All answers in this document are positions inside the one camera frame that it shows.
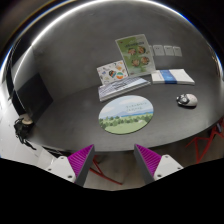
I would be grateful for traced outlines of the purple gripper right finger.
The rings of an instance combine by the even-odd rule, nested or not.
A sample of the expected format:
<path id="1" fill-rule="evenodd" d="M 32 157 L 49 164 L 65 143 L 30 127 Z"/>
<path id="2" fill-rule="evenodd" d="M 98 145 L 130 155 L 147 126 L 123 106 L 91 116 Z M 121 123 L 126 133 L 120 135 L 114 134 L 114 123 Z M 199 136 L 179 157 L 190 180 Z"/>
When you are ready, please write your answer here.
<path id="1" fill-rule="evenodd" d="M 134 145 L 134 156 L 145 184 L 150 184 L 183 168 L 170 155 L 159 155 L 138 144 Z"/>

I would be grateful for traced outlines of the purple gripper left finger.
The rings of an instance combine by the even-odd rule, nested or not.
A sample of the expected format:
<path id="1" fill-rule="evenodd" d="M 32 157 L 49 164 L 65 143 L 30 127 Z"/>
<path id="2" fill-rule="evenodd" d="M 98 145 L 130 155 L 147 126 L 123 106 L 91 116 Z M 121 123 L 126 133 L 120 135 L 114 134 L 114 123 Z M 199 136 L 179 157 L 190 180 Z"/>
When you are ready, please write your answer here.
<path id="1" fill-rule="evenodd" d="M 69 182 L 83 186 L 92 164 L 94 153 L 94 145 L 89 145 L 68 157 L 58 157 L 46 168 L 46 171 Z"/>

